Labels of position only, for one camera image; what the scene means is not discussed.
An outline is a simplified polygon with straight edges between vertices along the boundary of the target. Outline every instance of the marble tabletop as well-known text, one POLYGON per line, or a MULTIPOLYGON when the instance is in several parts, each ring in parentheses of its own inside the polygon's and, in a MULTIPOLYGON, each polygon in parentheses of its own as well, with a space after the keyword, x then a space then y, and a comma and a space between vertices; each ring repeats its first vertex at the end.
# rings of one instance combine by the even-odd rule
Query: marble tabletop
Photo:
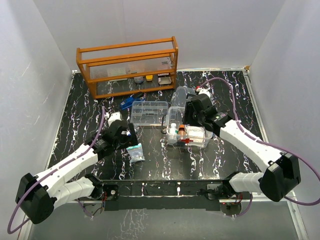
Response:
MULTIPOLYGON (((248 87, 242 71, 179 71, 177 87, 195 88, 207 79, 220 77, 233 87, 236 110, 241 124, 258 137, 261 136, 248 87)), ((218 111, 232 109, 229 89, 224 83, 207 84, 218 111)), ((110 83, 111 88, 125 89, 126 81, 110 83)), ((167 101, 170 106, 174 90, 148 92, 146 101, 167 101)), ((129 96, 94 100, 81 74, 74 76, 61 124, 54 144, 49 167, 74 152, 89 136, 94 136, 101 120, 102 106, 109 113, 121 111, 120 103, 129 96)), ((124 120, 130 120, 131 109, 121 111, 124 120)), ((211 180, 223 179, 233 173, 259 172, 258 167, 232 144, 215 136, 206 148, 180 149, 166 145, 160 127, 138 127, 137 138, 142 144, 145 161, 130 163, 126 150, 116 151, 75 176, 93 173, 101 180, 211 180)))

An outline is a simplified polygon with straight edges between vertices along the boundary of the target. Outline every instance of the white bottle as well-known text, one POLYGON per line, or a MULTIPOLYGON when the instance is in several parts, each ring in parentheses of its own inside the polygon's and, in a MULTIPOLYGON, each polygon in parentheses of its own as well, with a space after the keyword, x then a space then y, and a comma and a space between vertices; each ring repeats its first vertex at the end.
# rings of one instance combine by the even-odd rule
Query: white bottle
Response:
POLYGON ((168 129, 168 143, 170 144, 174 144, 177 142, 177 134, 178 130, 177 130, 177 124, 175 124, 174 122, 171 123, 170 128, 168 129))

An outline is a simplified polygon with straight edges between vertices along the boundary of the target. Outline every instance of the blue tool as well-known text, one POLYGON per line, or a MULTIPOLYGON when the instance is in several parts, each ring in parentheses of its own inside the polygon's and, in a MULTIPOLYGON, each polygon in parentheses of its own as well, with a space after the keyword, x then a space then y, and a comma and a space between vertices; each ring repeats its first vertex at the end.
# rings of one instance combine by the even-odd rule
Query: blue tool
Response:
POLYGON ((136 94, 133 94, 131 97, 127 98, 126 100, 124 100, 121 104, 120 104, 120 108, 121 110, 124 110, 126 108, 130 108, 132 106, 132 103, 134 101, 144 101, 145 100, 145 94, 140 91, 137 92, 136 94))

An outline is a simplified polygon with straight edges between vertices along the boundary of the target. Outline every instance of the yellow object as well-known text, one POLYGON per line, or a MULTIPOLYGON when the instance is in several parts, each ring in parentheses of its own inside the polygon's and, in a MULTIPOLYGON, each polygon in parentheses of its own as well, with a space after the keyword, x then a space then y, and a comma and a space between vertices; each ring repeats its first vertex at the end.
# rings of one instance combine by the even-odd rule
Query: yellow object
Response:
POLYGON ((150 82, 150 81, 152 81, 152 79, 154 78, 154 76, 153 76, 153 75, 147 75, 147 76, 145 76, 145 78, 146 78, 146 80, 147 80, 148 82, 150 82))

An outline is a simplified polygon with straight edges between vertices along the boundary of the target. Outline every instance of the wooden rack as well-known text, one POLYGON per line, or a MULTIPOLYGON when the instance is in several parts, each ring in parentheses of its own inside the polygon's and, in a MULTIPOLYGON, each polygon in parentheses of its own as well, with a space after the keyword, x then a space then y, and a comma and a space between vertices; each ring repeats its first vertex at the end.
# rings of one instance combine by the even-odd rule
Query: wooden rack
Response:
POLYGON ((153 91, 161 91, 166 89, 175 89, 176 88, 176 77, 177 77, 177 63, 178 63, 178 44, 176 38, 162 38, 156 40, 149 41, 138 41, 131 43, 122 43, 115 44, 109 46, 97 46, 90 48, 77 48, 76 49, 76 63, 82 73, 82 76, 87 84, 89 91, 94 99, 98 98, 109 98, 114 96, 122 96, 122 95, 131 95, 138 92, 153 92, 153 91), (139 49, 144 48, 144 46, 150 47, 150 45, 156 46, 157 44, 163 43, 172 43, 172 47, 166 49, 157 49, 151 51, 142 51, 138 53, 129 53, 129 54, 120 54, 114 56, 104 56, 108 55, 105 53, 106 50, 110 51, 115 49, 120 49, 121 52, 128 52, 126 49, 128 48, 140 46, 139 49), (101 51, 104 57, 96 57, 91 59, 83 59, 84 53, 91 53, 101 51), (101 67, 108 68, 107 70, 95 70, 100 69, 101 67), (159 85, 156 87, 144 88, 144 89, 136 89, 130 91, 122 91, 122 92, 112 92, 108 94, 97 94, 97 83, 107 82, 112 80, 120 80, 120 79, 131 79, 134 77, 146 76, 146 75, 157 75, 157 74, 165 74, 169 73, 171 78, 171 84, 167 85, 159 85))

